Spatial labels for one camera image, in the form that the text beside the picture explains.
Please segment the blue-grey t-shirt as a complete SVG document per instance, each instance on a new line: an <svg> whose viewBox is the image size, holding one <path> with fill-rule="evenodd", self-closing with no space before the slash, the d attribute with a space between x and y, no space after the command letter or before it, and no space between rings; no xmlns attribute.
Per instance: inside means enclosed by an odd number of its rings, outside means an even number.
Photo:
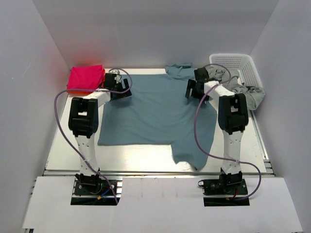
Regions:
<svg viewBox="0 0 311 233"><path fill-rule="evenodd" d="M104 105L98 145L170 145L176 163L201 170L217 123L209 102L186 98L191 64L165 67L165 74L133 75L132 95Z"/></svg>

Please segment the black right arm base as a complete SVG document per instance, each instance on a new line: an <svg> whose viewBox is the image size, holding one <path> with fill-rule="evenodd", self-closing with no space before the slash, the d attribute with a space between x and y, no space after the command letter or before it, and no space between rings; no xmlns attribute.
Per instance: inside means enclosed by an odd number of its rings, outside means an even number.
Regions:
<svg viewBox="0 0 311 233"><path fill-rule="evenodd" d="M249 206L249 198L245 179L241 183L225 185L219 179L205 179L198 182L203 190L203 201L205 207L235 207Z"/></svg>

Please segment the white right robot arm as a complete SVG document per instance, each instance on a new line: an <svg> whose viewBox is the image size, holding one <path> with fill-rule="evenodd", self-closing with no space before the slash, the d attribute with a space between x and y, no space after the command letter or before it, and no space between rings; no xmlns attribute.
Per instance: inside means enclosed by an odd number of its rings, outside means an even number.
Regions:
<svg viewBox="0 0 311 233"><path fill-rule="evenodd" d="M240 166L241 140L249 117L244 94L229 91L216 79L209 77L206 68L194 71L194 80L188 80L185 97L200 99L202 104L209 97L218 100L218 124L223 132L224 155L218 157L203 150L199 145L197 134L194 135L199 149L209 157L223 160L221 174L216 181L209 181L205 188L221 189L224 193L232 193L242 185L242 171Z"/></svg>

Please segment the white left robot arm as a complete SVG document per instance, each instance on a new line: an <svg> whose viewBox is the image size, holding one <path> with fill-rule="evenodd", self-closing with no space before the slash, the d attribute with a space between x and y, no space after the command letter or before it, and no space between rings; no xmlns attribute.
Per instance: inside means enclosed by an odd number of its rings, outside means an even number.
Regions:
<svg viewBox="0 0 311 233"><path fill-rule="evenodd" d="M110 70L104 75L104 81L98 89L84 97L71 100L69 112L69 129L78 145L81 161L80 173L75 175L82 186L93 194L102 190L96 155L95 133L99 127L99 108L112 100L131 96L129 81L122 79L120 71Z"/></svg>

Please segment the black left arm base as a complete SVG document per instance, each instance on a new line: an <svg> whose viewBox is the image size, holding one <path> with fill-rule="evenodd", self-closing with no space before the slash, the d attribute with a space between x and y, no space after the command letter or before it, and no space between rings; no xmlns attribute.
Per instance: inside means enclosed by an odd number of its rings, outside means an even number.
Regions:
<svg viewBox="0 0 311 233"><path fill-rule="evenodd" d="M116 206L115 197L112 189L106 180L100 180L97 186L82 184L75 180L71 205L79 206Z"/></svg>

